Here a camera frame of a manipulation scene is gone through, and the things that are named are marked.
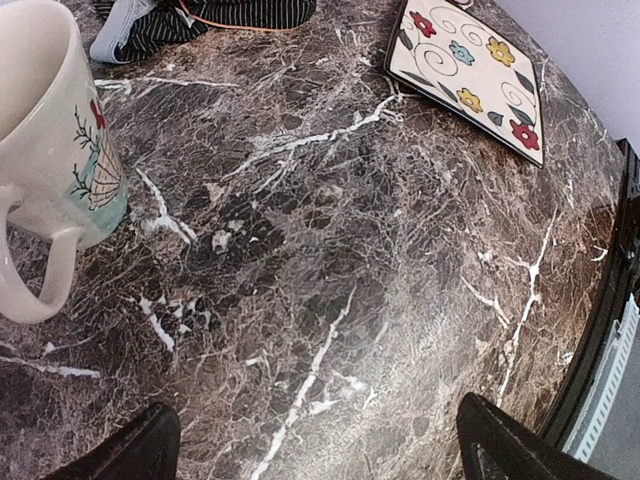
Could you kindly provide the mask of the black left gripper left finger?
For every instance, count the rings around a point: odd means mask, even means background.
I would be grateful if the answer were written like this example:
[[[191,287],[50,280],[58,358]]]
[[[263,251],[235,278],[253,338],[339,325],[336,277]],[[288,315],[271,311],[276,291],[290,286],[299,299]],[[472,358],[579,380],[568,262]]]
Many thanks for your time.
[[[181,424],[175,409],[156,402],[86,455],[49,479],[174,479]]]

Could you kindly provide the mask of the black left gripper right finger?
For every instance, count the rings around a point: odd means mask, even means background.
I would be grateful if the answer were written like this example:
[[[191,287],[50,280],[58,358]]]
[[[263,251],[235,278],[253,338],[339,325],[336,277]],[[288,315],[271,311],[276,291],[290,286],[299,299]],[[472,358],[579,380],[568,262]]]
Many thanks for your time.
[[[469,392],[456,417],[467,479],[608,479],[549,446],[486,398]]]

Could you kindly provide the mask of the black striped underwear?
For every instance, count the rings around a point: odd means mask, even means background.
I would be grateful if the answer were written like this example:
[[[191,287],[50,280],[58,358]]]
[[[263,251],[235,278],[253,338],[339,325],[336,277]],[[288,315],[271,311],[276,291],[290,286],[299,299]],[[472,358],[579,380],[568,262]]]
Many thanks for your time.
[[[96,1],[104,24],[90,58],[112,65],[137,62],[213,28],[291,30],[309,21],[316,6],[313,0]]]

